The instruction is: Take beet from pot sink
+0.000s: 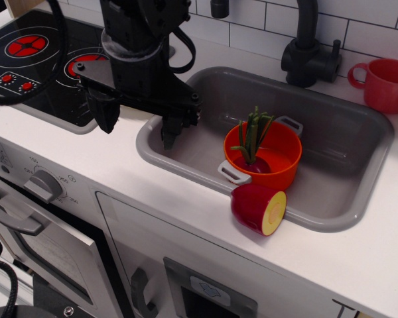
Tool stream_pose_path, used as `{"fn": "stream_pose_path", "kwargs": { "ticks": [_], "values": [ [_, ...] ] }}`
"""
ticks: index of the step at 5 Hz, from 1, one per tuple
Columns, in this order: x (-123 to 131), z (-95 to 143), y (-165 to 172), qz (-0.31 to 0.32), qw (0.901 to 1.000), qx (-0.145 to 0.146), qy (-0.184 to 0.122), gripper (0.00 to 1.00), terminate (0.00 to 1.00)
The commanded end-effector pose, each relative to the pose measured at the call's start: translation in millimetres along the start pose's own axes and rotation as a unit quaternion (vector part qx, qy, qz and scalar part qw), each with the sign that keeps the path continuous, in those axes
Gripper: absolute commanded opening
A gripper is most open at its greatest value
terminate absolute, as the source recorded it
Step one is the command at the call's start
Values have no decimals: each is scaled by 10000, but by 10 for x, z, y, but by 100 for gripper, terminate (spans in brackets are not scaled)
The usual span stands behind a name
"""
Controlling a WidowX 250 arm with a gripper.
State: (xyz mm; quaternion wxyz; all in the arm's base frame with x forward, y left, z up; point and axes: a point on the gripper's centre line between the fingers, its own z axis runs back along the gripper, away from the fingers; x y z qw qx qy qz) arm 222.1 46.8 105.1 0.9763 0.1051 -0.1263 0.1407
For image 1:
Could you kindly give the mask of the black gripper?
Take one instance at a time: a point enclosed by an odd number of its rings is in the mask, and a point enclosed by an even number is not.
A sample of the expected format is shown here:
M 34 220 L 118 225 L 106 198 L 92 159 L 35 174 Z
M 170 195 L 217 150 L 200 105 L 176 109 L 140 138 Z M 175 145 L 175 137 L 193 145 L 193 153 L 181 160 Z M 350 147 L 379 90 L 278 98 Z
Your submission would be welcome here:
M 107 60 L 75 62 L 73 72 L 86 92 L 90 112 L 102 131 L 110 134 L 119 118 L 120 106 L 160 115 L 161 138 L 165 150 L 171 150 L 182 127 L 196 125 L 202 100 L 177 74 L 188 71 L 187 65 L 169 66 L 167 49 L 143 56 L 117 57 L 108 52 Z

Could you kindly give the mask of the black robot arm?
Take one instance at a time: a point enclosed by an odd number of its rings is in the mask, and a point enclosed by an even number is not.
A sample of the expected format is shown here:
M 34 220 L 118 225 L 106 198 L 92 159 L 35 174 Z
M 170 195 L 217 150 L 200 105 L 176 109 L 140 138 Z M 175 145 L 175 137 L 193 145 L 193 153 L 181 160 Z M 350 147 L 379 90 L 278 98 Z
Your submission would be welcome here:
M 161 138 L 170 150 L 184 128 L 197 125 L 202 98 L 178 74 L 195 60 L 169 64 L 169 36 L 175 35 L 196 55 L 180 25 L 189 20 L 190 1 L 101 1 L 101 45 L 107 60 L 78 62 L 74 71 L 98 126 L 110 133 L 122 105 L 162 118 Z

